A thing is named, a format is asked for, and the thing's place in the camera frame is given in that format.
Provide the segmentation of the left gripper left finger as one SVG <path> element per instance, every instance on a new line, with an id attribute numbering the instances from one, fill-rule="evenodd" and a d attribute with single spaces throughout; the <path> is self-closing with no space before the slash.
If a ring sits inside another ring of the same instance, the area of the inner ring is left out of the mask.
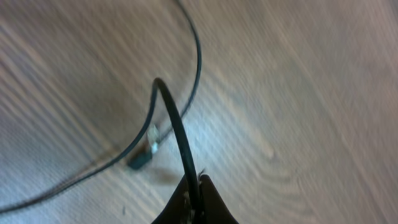
<path id="1" fill-rule="evenodd" d="M 165 208 L 152 224 L 191 224 L 195 222 L 194 219 L 195 209 L 192 203 L 190 186 L 184 175 Z"/>

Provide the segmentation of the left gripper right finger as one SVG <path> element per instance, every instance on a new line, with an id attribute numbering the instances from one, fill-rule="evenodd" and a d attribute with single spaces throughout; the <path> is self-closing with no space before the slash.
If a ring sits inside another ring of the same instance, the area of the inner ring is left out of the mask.
<path id="1" fill-rule="evenodd" d="M 201 223 L 205 224 L 238 224 L 229 212 L 210 177 L 200 175 L 200 195 L 203 204 Z"/>

